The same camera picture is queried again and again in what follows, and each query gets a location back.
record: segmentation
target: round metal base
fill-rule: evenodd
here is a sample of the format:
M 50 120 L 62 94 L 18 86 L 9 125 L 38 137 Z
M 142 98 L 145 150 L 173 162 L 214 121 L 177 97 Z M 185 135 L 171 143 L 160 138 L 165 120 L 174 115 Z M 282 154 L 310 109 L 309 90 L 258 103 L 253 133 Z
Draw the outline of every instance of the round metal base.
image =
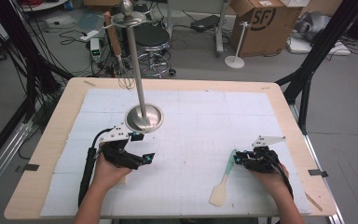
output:
M 136 133 L 152 133 L 161 126 L 164 120 L 162 110 L 156 105 L 145 104 L 146 118 L 142 117 L 139 105 L 131 108 L 126 114 L 126 124 Z
M 242 68 L 245 65 L 245 62 L 242 58 L 238 58 L 235 56 L 228 56 L 225 58 L 226 65 L 232 68 Z

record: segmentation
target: green handle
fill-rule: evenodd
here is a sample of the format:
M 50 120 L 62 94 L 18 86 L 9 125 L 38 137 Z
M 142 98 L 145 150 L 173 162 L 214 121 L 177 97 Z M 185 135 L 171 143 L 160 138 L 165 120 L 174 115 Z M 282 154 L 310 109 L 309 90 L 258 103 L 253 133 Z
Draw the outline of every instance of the green handle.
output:
M 229 154 L 229 159 L 228 159 L 225 175 L 229 174 L 229 172 L 231 171 L 232 166 L 234 165 L 234 155 L 235 155 L 236 152 L 237 152 L 237 149 L 234 149 Z

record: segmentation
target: black stool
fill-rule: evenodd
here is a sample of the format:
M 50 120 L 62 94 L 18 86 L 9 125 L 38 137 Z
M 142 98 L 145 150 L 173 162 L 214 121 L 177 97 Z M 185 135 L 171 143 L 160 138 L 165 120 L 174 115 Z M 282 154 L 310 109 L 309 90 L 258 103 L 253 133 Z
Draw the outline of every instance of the black stool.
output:
M 168 32 L 158 26 L 141 25 L 134 28 L 134 33 L 136 45 L 145 51 L 138 57 L 141 75 L 161 77 L 167 70 L 171 76 L 175 75 L 176 71 L 171 69 L 168 60 L 158 53 L 170 46 Z

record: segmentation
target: wooden spatula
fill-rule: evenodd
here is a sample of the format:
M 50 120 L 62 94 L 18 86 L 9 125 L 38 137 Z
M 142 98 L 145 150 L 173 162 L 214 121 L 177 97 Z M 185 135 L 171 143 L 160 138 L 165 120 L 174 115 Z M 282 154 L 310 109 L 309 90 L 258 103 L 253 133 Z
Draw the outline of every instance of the wooden spatula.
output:
M 228 174 L 231 171 L 231 168 L 234 164 L 234 154 L 237 152 L 237 149 L 231 151 L 227 163 L 227 168 L 225 171 L 225 175 L 223 176 L 222 182 L 216 186 L 214 186 L 211 198 L 209 199 L 209 203 L 215 206 L 222 206 L 226 200 L 226 182 L 228 179 Z

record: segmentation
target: white paper sheet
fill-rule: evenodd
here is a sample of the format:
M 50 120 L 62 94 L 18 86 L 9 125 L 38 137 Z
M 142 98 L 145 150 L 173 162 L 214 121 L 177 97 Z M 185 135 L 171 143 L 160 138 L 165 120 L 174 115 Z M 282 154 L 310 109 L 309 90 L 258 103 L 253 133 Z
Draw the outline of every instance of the white paper sheet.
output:
M 274 216 L 271 197 L 242 166 L 234 165 L 222 207 L 209 204 L 232 149 L 252 150 L 259 135 L 282 136 L 265 93 L 226 91 L 145 91 L 145 100 L 164 113 L 162 126 L 141 142 L 129 142 L 136 155 L 155 152 L 153 163 L 111 189 L 102 215 L 119 217 Z M 101 130 L 124 121 L 138 104 L 136 91 L 92 89 L 57 163 L 43 217 L 72 217 L 87 150 Z M 285 143 L 270 146 L 290 173 L 301 214 L 311 212 Z

